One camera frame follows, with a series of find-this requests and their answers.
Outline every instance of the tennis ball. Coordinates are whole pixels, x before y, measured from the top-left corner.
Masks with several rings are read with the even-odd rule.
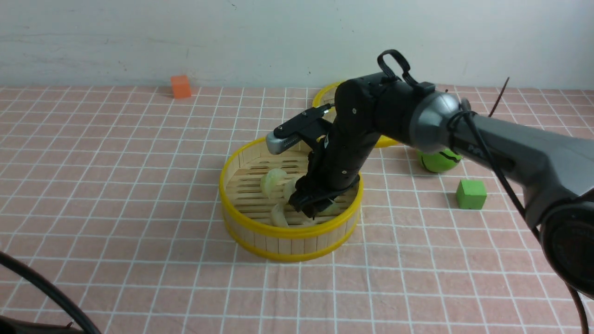
[[[445,149],[433,155],[428,155],[417,150],[416,154],[421,166],[433,173],[447,172],[456,167],[460,160],[462,160],[462,156],[455,154],[450,149]]]

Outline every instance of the foam block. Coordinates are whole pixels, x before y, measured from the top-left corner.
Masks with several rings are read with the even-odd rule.
[[[461,209],[481,210],[486,201],[485,184],[478,180],[460,180],[456,199]]]
[[[174,75],[171,77],[171,89],[174,99],[184,99],[192,96],[189,79],[186,75]]]

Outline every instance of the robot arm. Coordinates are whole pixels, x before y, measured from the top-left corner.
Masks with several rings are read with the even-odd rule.
[[[383,61],[392,55],[404,70],[396,77]],[[297,131],[304,115],[293,121],[290,133],[278,129],[268,136],[273,154],[299,138],[311,146],[307,174],[296,184],[289,204],[309,217],[324,210],[353,187],[358,173],[380,135],[425,153],[449,147],[466,159],[493,169],[488,154],[505,177],[523,187],[529,229],[540,228],[540,243],[553,269],[578,291],[594,296],[594,141],[562,136],[470,112],[466,99],[438,92],[431,83],[417,83],[410,66],[397,51],[378,57],[382,72],[354,78],[336,90],[336,118],[330,125],[319,114],[319,128]],[[473,127],[488,148],[481,147]],[[312,140],[325,136],[324,140]]]

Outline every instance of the yellow steamer rim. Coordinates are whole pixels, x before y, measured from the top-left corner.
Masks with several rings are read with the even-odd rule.
[[[319,107],[321,105],[325,105],[326,103],[334,103],[334,93],[336,92],[336,88],[341,84],[342,81],[335,82],[333,84],[329,84],[328,86],[322,88],[314,97],[314,101],[312,102],[313,107]],[[324,118],[330,122],[334,121],[334,117],[336,109],[332,107],[330,112],[327,113]],[[380,139],[375,144],[376,149],[380,149],[382,147],[394,146],[397,145],[398,142],[386,136],[381,136]]]
[[[316,217],[316,225],[292,225],[305,215],[288,204],[285,216],[290,227],[271,225],[270,211],[281,200],[283,184],[305,175],[309,151],[300,142],[280,155],[271,155],[261,138],[239,149],[225,163],[219,181],[223,219],[229,235],[247,251],[275,261],[306,261],[331,253],[355,230],[361,216],[363,179],[336,198],[340,208],[336,213]],[[272,168],[282,168],[287,178],[275,186],[269,199],[260,191],[260,179]]]

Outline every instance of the orange cube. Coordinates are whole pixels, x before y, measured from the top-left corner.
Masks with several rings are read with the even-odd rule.
[[[184,99],[192,96],[187,75],[174,75],[171,77],[171,88],[174,99]]]

